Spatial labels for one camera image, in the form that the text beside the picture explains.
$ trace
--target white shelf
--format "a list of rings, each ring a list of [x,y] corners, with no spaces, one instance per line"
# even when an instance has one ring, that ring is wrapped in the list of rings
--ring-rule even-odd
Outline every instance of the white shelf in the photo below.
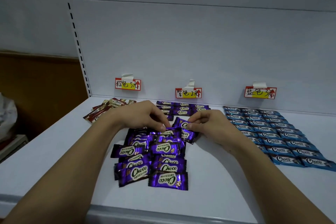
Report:
[[[82,117],[102,100],[99,97],[87,99],[0,164],[0,217],[4,217],[18,199],[90,127]],[[211,108],[222,110],[221,106],[212,105]],[[304,132],[326,158],[336,160],[336,115],[289,111],[281,111],[281,114]],[[120,218],[131,219],[136,216],[137,221],[162,218],[162,223],[166,223],[164,220],[167,221],[169,216],[173,218],[176,215],[185,216],[177,218],[180,221],[186,216],[198,217],[193,221],[200,223],[209,223],[213,219],[219,222],[262,222],[260,210],[236,160],[203,136],[194,145],[187,145],[185,158],[188,160],[189,191],[148,187],[147,180],[119,188],[113,177],[113,165],[118,159],[110,158],[109,154],[113,144],[124,141],[126,133],[126,129],[121,130],[111,142],[95,187],[91,202],[95,206],[89,212],[91,215],[107,212],[115,215],[122,212]],[[333,209],[336,204],[336,172],[277,167],[322,212],[336,222],[336,212]]]

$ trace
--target pile of purple candy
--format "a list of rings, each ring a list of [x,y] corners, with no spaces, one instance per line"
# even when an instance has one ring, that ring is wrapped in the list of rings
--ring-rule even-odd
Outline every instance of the pile of purple candy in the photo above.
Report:
[[[279,112],[223,106],[228,120],[253,141],[274,164],[336,171],[305,135]]]
[[[189,116],[209,106],[158,101],[166,116]],[[149,128],[129,129],[124,145],[115,144],[111,158],[119,158],[114,166],[119,187],[149,178],[148,186],[188,190],[186,143],[193,144],[198,133],[187,130],[188,121],[176,117],[171,128],[157,132]]]

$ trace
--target tape piece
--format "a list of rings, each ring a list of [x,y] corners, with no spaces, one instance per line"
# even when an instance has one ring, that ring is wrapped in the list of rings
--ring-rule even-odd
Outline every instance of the tape piece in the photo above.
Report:
[[[253,82],[254,89],[265,89],[267,88],[266,82]]]
[[[134,79],[134,76],[133,76],[133,74],[123,74],[121,76],[121,79],[126,83],[131,83]]]
[[[194,90],[195,88],[195,80],[190,80],[187,86],[182,88],[182,90]]]

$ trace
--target blue candy arrangement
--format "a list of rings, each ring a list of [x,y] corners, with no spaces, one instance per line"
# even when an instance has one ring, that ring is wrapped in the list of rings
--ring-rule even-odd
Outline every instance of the blue candy arrangement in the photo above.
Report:
[[[314,167],[336,172],[304,133],[279,112],[223,106],[227,119],[276,165]]]

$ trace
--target white wall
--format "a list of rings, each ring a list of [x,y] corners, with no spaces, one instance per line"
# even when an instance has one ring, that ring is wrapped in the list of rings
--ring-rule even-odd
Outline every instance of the white wall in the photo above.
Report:
[[[77,57],[66,0],[0,0],[0,50]]]

